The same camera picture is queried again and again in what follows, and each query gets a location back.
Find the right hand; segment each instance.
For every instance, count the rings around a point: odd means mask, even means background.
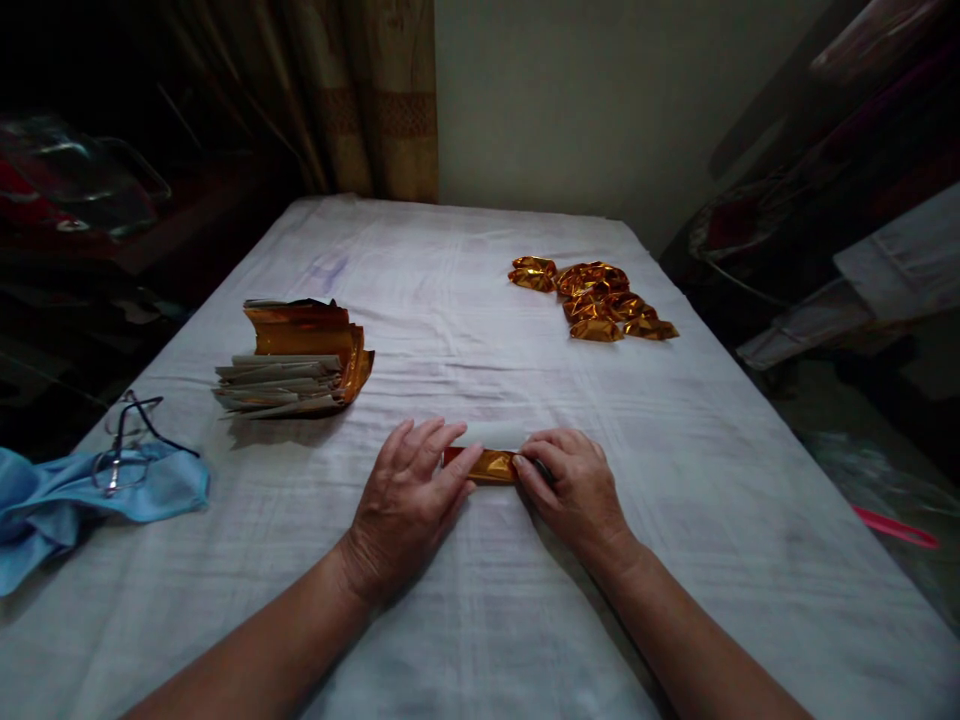
[[[530,460],[546,465],[556,482],[548,485]],[[524,443],[514,464],[540,516],[588,570],[629,562],[637,541],[600,445],[579,430],[542,430]]]
[[[474,444],[443,470],[440,456],[466,423],[433,418],[401,423],[383,444],[353,525],[338,544],[347,586],[371,606],[386,603],[427,563],[476,489],[467,473],[483,448]]]

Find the wall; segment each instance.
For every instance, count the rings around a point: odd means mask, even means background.
[[[863,5],[437,0],[440,201],[618,218],[658,256],[810,129],[806,67]]]

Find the white cloth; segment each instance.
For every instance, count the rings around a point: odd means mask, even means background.
[[[837,253],[840,277],[737,348],[766,370],[869,323],[912,320],[960,305],[960,183]]]
[[[681,336],[569,339],[555,295],[508,282],[526,254],[623,268]],[[356,403],[222,420],[207,387],[253,349],[243,301],[328,295],[377,351]],[[932,717],[957,700],[957,641],[622,223],[299,201],[134,387],[165,396],[161,432],[202,450],[211,507],[101,528],[4,604],[5,718],[125,710],[326,552],[388,432],[434,414],[600,442],[637,535],[817,717]],[[82,446],[106,442],[95,429]],[[481,488],[306,715],[655,716],[602,608],[512,488]]]

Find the curtain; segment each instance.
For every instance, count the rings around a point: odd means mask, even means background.
[[[293,152],[310,192],[437,202],[433,0],[114,3],[234,131]]]

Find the light blue fabric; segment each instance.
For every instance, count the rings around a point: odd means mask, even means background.
[[[164,520],[207,506],[210,473],[203,462],[164,443],[124,450],[127,460],[150,460],[143,482],[107,497],[90,477],[96,453],[76,453],[33,465],[0,448],[0,597],[13,592],[48,557],[77,544],[85,519],[119,513],[138,523]],[[111,469],[97,481],[110,482]],[[121,465],[119,484],[143,476],[142,465]]]

